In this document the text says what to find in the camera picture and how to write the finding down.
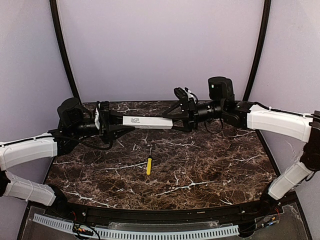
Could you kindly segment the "white remote control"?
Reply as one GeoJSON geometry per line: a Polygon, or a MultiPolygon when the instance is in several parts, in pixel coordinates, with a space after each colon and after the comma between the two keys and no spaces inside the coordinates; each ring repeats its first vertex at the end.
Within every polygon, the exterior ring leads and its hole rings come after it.
{"type": "Polygon", "coordinates": [[[172,119],[147,116],[123,116],[122,124],[136,129],[156,130],[172,129],[174,126],[172,119]]]}

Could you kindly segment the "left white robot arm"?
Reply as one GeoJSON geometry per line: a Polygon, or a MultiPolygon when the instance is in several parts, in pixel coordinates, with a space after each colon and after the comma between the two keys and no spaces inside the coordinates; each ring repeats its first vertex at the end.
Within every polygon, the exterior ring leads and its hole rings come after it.
{"type": "Polygon", "coordinates": [[[38,136],[0,144],[0,195],[25,201],[53,206],[66,202],[65,195],[58,187],[35,183],[21,178],[8,170],[17,165],[43,158],[69,154],[79,145],[94,148],[84,142],[85,138],[98,136],[110,150],[113,142],[135,130],[123,124],[123,115],[110,110],[108,101],[98,102],[94,112],[85,108],[76,97],[68,98],[57,108],[59,125],[38,136]]]}

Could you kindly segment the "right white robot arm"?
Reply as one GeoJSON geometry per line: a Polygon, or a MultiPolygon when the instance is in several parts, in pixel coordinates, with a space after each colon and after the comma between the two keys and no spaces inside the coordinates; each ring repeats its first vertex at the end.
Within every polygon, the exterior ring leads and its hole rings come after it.
{"type": "Polygon", "coordinates": [[[218,119],[239,129],[263,130],[289,136],[305,143],[298,159],[268,187],[266,193],[281,199],[310,174],[320,170],[320,113],[296,113],[267,107],[259,102],[236,101],[232,80],[222,76],[208,79],[209,103],[199,104],[188,88],[177,87],[178,101],[162,116],[181,121],[175,129],[191,132],[198,124],[218,119]]]}

